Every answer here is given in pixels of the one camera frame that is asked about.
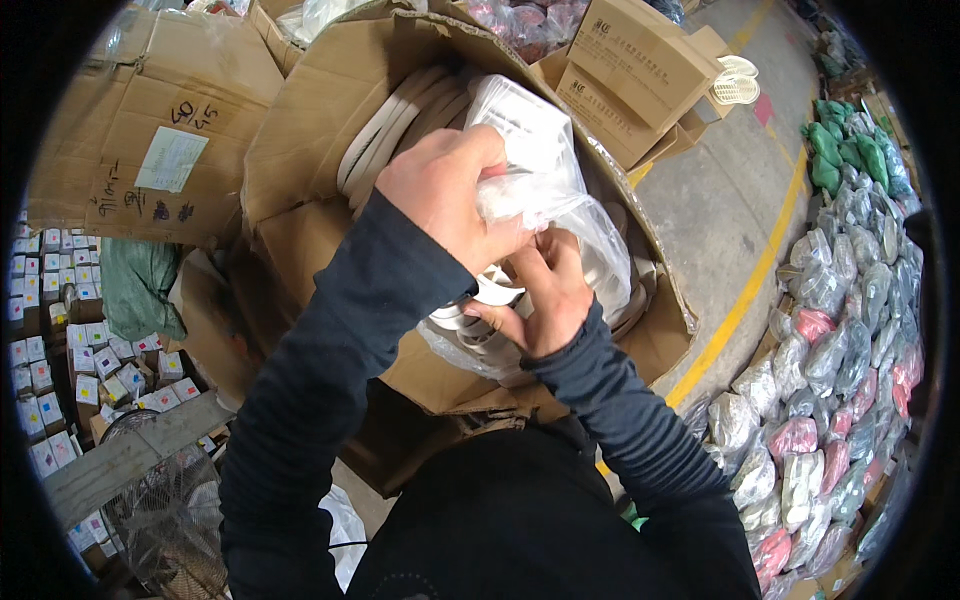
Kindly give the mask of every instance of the white label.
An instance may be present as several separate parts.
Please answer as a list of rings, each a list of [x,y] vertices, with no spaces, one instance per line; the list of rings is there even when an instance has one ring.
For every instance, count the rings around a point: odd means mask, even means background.
[[[157,128],[133,185],[179,194],[208,141],[202,135]]]

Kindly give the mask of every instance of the right hand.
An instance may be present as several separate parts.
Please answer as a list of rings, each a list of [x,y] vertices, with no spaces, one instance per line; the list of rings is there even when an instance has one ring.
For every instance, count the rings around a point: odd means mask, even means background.
[[[510,306],[471,300],[464,313],[480,317],[532,358],[543,358],[569,344],[587,319],[593,290],[584,280],[577,236],[550,228],[508,257],[534,306],[529,319]]]

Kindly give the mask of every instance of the pile of packages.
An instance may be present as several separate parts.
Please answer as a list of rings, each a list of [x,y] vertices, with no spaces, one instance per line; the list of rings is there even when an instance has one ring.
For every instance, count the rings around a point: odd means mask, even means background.
[[[849,544],[855,564],[882,545],[909,489],[905,458],[894,454],[924,377],[924,257],[903,226],[920,201],[869,114],[835,102],[817,110],[807,133],[824,205],[778,270],[793,299],[789,314],[771,314],[780,344],[687,418],[699,422],[694,435],[709,426],[705,449],[732,478],[765,598],[824,576]],[[854,528],[892,465],[885,504]]]

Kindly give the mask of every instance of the red floor marking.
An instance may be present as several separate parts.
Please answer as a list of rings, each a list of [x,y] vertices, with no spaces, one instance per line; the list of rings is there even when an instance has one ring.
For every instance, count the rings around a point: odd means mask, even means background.
[[[756,99],[754,116],[760,122],[761,127],[766,127],[770,117],[774,116],[774,106],[770,102],[770,96],[763,92],[760,92],[760,97]]]

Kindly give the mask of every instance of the left hand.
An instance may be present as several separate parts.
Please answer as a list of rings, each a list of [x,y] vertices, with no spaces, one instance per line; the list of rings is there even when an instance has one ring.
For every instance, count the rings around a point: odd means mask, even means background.
[[[394,158],[376,188],[477,276],[534,234],[520,216],[487,224],[477,213],[477,181],[502,175],[506,167],[503,137],[494,128],[437,130]]]

